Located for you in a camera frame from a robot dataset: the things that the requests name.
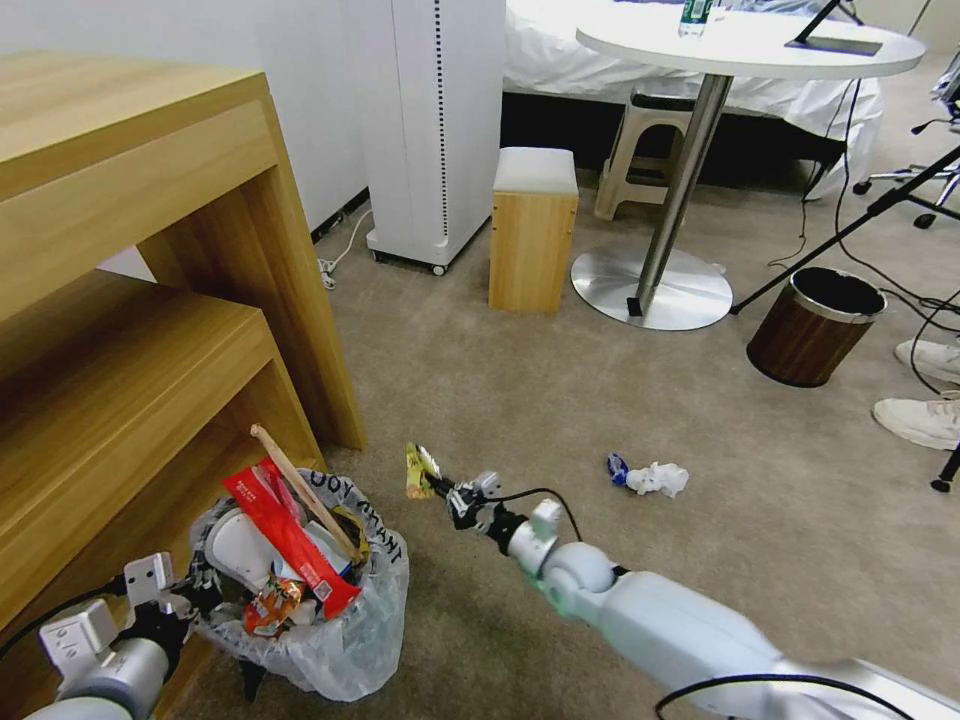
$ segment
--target white cushion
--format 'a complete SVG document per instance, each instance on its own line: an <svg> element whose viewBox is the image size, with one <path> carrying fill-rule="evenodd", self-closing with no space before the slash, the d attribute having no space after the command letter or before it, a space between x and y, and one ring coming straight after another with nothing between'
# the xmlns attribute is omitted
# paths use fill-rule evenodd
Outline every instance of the white cushion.
<svg viewBox="0 0 960 720"><path fill-rule="evenodd" d="M493 191L577 195L573 153L556 148L501 148Z"/></svg>

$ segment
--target white air purifier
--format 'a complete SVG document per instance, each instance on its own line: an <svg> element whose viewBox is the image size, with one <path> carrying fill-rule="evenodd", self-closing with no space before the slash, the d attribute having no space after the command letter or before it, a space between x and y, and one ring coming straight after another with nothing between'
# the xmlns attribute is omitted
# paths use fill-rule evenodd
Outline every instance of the white air purifier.
<svg viewBox="0 0 960 720"><path fill-rule="evenodd" d="M504 0L344 0L374 255L437 275L490 216Z"/></svg>

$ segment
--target white bedsheet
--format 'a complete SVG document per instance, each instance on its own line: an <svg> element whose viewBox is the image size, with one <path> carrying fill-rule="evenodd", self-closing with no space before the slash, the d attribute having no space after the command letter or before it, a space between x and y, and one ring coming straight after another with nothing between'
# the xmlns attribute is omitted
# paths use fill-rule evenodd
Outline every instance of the white bedsheet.
<svg viewBox="0 0 960 720"><path fill-rule="evenodd" d="M610 2L612 0L507 0L504 90L618 104L626 102L633 87L650 95L696 97L701 78L698 74L618 60L577 42L580 16ZM617 11L628 17L641 7L649 11L651 5L663 12L677 12L676 6L661 3L639 7L634 3L617 3ZM835 80L736 78L727 97L727 107L774 115L815 135L829 134L831 138L842 139L853 98L853 87L844 97L848 85L846 81ZM841 98L843 102L837 112ZM860 88L850 128L851 182L864 177L869 169L882 115L880 84L875 79L866 79ZM839 190L843 182L842 165L838 163L827 173L811 197Z"/></svg>

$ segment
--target round metal table base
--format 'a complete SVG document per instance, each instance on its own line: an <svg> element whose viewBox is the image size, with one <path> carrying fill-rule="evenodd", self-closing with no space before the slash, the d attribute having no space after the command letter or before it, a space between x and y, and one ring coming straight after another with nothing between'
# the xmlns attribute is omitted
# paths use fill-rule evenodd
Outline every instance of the round metal table base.
<svg viewBox="0 0 960 720"><path fill-rule="evenodd" d="M712 325L730 310L733 290L720 271L674 250L646 314L631 316L627 298L637 291L646 254L646 245L636 242L585 252L570 269L573 287L607 317L650 330L695 330Z"/></svg>

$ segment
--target office chair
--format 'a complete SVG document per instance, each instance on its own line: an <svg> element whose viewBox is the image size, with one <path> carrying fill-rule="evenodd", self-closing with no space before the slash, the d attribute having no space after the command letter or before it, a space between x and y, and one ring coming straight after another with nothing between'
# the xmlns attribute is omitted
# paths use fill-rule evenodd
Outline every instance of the office chair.
<svg viewBox="0 0 960 720"><path fill-rule="evenodd" d="M933 86L931 92L934 99L940 100L947 108L947 112L950 114L949 119L937 118L930 120L922 125L917 125L915 128L911 128L910 132L914 135L919 135L926 130L928 125L935 122L948 123L953 132L960 132L960 53L954 56L946 71ZM854 185L853 192L856 195L866 194L873 185L874 180L892 180L896 183L903 183L917 177L917 175L925 169L926 166L924 165L910 165L900 170L894 170L893 172L876 173L863 182L858 182ZM943 180L943 190L940 192L940 196L935 203L937 207L943 207L947 200L950 199L953 191L960 186L960 163L948 165L936 173L931 179ZM914 219L913 225L921 230L926 230L933 225L936 217L936 214L932 212L923 213Z"/></svg>

